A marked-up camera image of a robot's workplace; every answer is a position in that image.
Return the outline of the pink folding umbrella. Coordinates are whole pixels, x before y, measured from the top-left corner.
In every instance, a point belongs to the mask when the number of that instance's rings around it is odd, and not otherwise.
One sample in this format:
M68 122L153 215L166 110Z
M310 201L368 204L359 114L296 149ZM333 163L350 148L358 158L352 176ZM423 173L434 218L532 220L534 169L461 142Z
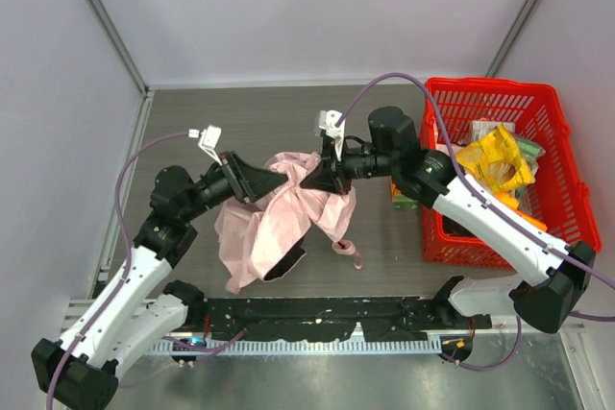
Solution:
M355 244L344 238L357 205L354 188L335 194L300 186L320 163L316 154L282 152L265 168L282 173L287 181L253 204L229 199L214 224L219 259L230 273L226 290L238 294L255 280L284 277L306 254L301 241L311 227L332 242L332 250L352 259L360 270L362 258Z

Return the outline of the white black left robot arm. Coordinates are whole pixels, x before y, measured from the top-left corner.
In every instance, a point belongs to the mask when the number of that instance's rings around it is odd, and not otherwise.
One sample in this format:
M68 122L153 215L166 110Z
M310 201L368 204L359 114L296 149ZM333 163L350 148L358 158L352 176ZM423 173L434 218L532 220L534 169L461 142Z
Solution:
M152 212L129 242L121 269L57 341L41 339L35 345L37 383L49 403L106 408L124 375L149 348L172 330L204 319L204 293L178 280L148 310L138 308L193 243L193 219L230 198L256 202L287 181L286 175L253 167L234 152L220 158L198 181L180 166L158 173Z

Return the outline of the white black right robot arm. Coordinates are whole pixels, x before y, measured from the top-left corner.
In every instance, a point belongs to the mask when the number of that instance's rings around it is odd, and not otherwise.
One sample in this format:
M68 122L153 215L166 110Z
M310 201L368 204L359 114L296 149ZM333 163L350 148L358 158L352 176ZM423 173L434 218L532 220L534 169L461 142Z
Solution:
M320 164L302 181L306 189L344 195L354 180L389 177L410 199L469 230L516 272L513 277L453 277L437 292L436 312L450 326L458 318L516 315L545 333L556 333L589 283L595 251L570 245L508 208L452 159L421 146L413 120L397 107L368 116L371 139L350 148L342 114L322 110L315 133Z

